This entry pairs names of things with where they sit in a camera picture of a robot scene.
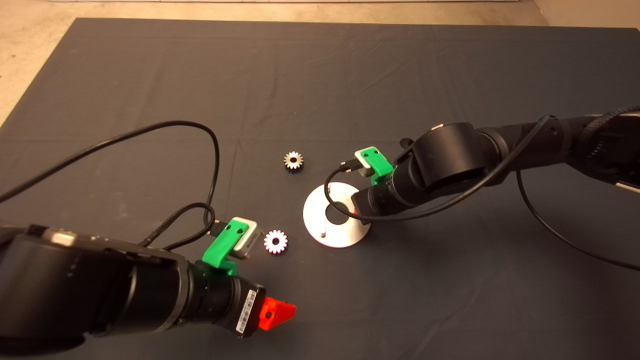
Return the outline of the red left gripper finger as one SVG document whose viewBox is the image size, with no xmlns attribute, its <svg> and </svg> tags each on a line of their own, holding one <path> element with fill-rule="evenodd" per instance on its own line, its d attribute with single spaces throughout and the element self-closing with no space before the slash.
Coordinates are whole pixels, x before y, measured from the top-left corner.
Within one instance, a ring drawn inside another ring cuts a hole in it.
<svg viewBox="0 0 640 360">
<path fill-rule="evenodd" d="M 264 331 L 272 330 L 290 321 L 297 312 L 297 306 L 286 301 L 279 301 L 272 297 L 265 297 L 259 312 L 259 328 Z"/>
</svg>

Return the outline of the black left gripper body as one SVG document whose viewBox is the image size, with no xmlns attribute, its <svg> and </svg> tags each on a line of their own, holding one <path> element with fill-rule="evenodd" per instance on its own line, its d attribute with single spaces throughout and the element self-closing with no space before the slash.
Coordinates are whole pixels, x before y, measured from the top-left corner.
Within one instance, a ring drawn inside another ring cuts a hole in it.
<svg viewBox="0 0 640 360">
<path fill-rule="evenodd" d="M 232 276 L 201 260 L 189 265 L 186 324 L 211 324 L 240 338 L 259 327 L 266 289 L 242 276 Z"/>
</svg>

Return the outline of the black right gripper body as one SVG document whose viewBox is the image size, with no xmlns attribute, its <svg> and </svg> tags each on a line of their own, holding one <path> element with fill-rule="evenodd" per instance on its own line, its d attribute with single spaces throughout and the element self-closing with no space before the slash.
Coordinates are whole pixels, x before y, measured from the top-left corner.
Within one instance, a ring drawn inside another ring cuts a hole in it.
<svg viewBox="0 0 640 360">
<path fill-rule="evenodd" d="M 405 187 L 408 178 L 405 172 L 395 171 L 382 183 L 352 194 L 351 201 L 356 214 L 364 217 L 386 217 L 407 211 L 409 206 L 399 191 Z"/>
</svg>

